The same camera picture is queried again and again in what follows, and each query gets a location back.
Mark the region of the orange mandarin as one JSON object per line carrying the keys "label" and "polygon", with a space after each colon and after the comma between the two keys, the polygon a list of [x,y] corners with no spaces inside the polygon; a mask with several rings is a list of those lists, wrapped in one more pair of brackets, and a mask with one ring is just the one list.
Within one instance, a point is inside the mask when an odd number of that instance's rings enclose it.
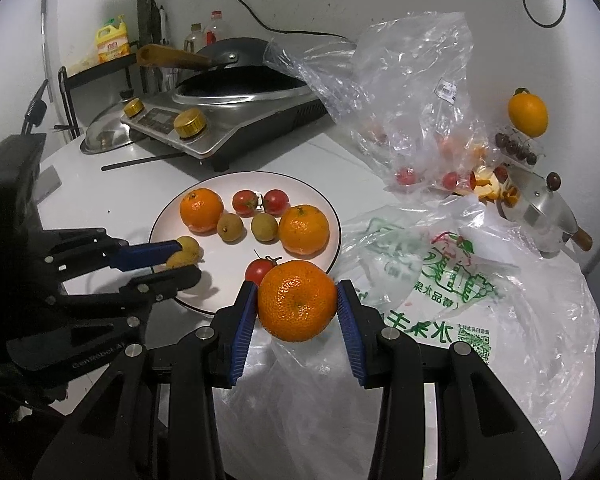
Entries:
{"label": "orange mandarin", "polygon": [[292,206],[279,219],[278,237],[287,252],[312,256],[326,247],[330,237],[329,223],[315,206]]}
{"label": "orange mandarin", "polygon": [[282,341],[312,339],[327,327],[336,310],[334,281],[309,261],[290,260],[274,266],[258,286],[260,323]]}
{"label": "orange mandarin", "polygon": [[206,234],[216,229],[224,204],[221,197],[208,188],[194,188],[181,199],[180,217],[186,228],[195,234]]}

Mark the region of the small red tomato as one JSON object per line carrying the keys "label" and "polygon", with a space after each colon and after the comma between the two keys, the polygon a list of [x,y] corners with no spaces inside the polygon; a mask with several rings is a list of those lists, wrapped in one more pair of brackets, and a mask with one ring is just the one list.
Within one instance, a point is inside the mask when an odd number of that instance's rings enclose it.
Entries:
{"label": "small red tomato", "polygon": [[232,207],[239,217],[252,217],[258,210],[259,196],[251,190],[240,190],[232,198]]}
{"label": "small red tomato", "polygon": [[253,284],[259,286],[265,275],[278,265],[279,260],[280,257],[260,256],[257,254],[257,258],[251,261],[246,267],[244,280],[253,282]]}

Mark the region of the large red tomato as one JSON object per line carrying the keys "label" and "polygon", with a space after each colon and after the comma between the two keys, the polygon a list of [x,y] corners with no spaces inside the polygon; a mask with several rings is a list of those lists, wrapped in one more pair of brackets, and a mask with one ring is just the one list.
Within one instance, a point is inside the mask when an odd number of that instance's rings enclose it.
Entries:
{"label": "large red tomato", "polygon": [[262,196],[262,207],[267,214],[280,217],[290,207],[289,197],[284,191],[273,188]]}

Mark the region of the black chopstick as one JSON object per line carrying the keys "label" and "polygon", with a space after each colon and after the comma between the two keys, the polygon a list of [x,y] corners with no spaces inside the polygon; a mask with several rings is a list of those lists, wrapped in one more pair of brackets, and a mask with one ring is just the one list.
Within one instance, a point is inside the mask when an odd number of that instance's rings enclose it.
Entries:
{"label": "black chopstick", "polygon": [[182,152],[178,152],[178,153],[163,154],[163,155],[158,155],[158,156],[150,156],[150,157],[144,157],[144,158],[131,159],[131,160],[126,160],[125,162],[115,162],[114,164],[101,166],[100,170],[102,170],[102,172],[111,171],[111,170],[122,169],[122,168],[126,168],[126,167],[148,164],[148,162],[160,162],[160,160],[169,160],[169,159],[174,159],[174,158],[180,158],[183,156],[186,156],[186,154],[184,154]]}

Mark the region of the printed white plastic bag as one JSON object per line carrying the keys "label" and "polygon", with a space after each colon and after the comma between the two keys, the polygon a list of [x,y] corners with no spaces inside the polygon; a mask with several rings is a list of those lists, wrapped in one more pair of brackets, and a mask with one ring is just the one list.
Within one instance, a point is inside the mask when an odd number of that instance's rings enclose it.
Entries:
{"label": "printed white plastic bag", "polygon": [[[421,344],[470,344],[562,476],[576,470],[600,317],[571,258],[543,258],[519,226],[466,197],[350,220],[332,277]],[[298,344],[257,328],[245,373],[214,400],[224,467],[238,479],[367,476],[380,394],[353,377],[337,323]]]}

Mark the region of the white plate dark rim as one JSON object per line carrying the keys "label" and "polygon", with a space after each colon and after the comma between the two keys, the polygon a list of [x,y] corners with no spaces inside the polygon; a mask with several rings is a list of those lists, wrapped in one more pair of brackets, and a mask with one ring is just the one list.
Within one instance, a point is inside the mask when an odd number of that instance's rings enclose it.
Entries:
{"label": "white plate dark rim", "polygon": [[[325,272],[332,270],[335,265],[340,251],[341,226],[334,206],[319,190],[306,182],[286,176],[286,174],[268,171],[239,171],[220,174],[186,188],[184,192],[174,196],[158,214],[149,235],[151,243],[175,240],[190,233],[181,219],[180,203],[186,193],[195,188],[208,188],[218,194],[227,212],[234,210],[230,200],[235,193],[241,190],[250,190],[263,194],[273,188],[285,192],[292,206],[311,205],[316,207],[328,221],[329,240],[324,249],[309,256],[308,260]],[[240,286],[242,286],[245,270],[255,258],[271,256],[279,262],[294,258],[294,255],[286,252],[278,240],[271,244],[258,242],[252,236],[250,223],[251,220],[245,218],[245,234],[235,244],[226,244],[215,234],[194,236],[202,250],[201,259],[198,262],[201,279],[194,287],[182,290],[176,295],[175,301],[178,304],[204,315],[215,314],[217,310],[234,302]]]}

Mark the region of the steel pot lid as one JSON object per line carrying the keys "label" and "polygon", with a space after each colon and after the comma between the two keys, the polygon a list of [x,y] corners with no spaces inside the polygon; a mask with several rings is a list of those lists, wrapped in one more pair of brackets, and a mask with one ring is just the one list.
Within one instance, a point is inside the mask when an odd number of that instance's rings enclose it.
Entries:
{"label": "steel pot lid", "polygon": [[143,133],[131,129],[122,122],[124,107],[131,102],[126,99],[114,103],[100,112],[90,123],[80,145],[83,154],[97,155],[140,142]]}

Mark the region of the steel induction cooker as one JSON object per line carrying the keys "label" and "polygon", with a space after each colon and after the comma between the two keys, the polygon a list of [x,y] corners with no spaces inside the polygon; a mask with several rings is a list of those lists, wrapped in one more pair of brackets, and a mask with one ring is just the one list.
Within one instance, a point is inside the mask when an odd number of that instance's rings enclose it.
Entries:
{"label": "steel induction cooker", "polygon": [[325,114],[320,99],[298,81],[289,89],[228,96],[162,92],[129,103],[122,122],[223,172],[234,159]]}

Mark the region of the orange peel pieces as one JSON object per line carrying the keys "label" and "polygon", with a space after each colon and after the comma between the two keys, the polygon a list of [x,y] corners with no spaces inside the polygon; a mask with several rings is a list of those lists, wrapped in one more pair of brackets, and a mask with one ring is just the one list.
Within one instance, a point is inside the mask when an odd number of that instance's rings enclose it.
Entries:
{"label": "orange peel pieces", "polygon": [[509,177],[508,168],[480,166],[469,177],[471,191],[483,202],[500,200],[506,207],[513,208],[520,199],[520,192]]}

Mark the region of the yellow oil bottle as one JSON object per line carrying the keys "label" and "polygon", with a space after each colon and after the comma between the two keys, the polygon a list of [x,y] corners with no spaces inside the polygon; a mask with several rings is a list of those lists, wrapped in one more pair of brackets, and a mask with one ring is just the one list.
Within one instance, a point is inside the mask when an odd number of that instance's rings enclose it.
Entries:
{"label": "yellow oil bottle", "polygon": [[110,18],[96,32],[95,44],[99,63],[106,63],[130,55],[131,46],[124,17],[118,15],[116,18]]}

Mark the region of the clear condiment bottle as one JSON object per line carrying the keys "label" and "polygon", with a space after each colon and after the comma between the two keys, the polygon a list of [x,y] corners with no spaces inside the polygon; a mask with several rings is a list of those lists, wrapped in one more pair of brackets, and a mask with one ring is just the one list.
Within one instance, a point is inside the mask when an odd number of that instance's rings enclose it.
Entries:
{"label": "clear condiment bottle", "polygon": [[190,32],[183,42],[183,50],[189,53],[197,53],[206,45],[204,29],[200,23],[190,25]]}

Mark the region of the red cap sauce bottle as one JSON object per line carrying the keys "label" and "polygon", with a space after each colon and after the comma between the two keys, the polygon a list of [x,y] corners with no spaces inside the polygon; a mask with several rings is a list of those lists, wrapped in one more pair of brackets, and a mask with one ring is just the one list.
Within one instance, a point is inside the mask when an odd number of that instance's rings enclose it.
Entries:
{"label": "red cap sauce bottle", "polygon": [[204,29],[204,44],[210,46],[220,40],[227,39],[230,36],[230,28],[223,18],[221,10],[211,12],[211,18]]}

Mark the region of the clear box of dates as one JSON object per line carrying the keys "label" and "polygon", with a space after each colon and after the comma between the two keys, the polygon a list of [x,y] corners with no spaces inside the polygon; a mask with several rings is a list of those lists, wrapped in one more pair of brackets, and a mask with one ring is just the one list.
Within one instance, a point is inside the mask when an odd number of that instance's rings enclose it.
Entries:
{"label": "clear box of dates", "polygon": [[494,143],[505,158],[523,167],[534,168],[545,157],[540,141],[512,126],[499,128],[494,134]]}

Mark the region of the clear plastic bag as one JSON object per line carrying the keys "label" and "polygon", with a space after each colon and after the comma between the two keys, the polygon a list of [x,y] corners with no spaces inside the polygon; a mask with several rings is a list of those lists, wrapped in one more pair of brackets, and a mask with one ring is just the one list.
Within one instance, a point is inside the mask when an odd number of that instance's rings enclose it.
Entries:
{"label": "clear plastic bag", "polygon": [[390,191],[453,192],[496,159],[469,95],[473,48],[464,13],[422,12],[373,24],[356,44],[332,40],[296,53],[272,41],[263,61],[309,87],[340,143]]}

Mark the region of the orange on top of box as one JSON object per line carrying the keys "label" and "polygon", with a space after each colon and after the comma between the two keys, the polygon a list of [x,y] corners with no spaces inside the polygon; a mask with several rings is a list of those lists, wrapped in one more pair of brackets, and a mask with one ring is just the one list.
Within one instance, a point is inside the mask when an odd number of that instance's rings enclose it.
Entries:
{"label": "orange on top of box", "polygon": [[513,126],[529,138],[542,136],[548,128],[548,110],[544,101],[526,88],[517,88],[507,103]]}

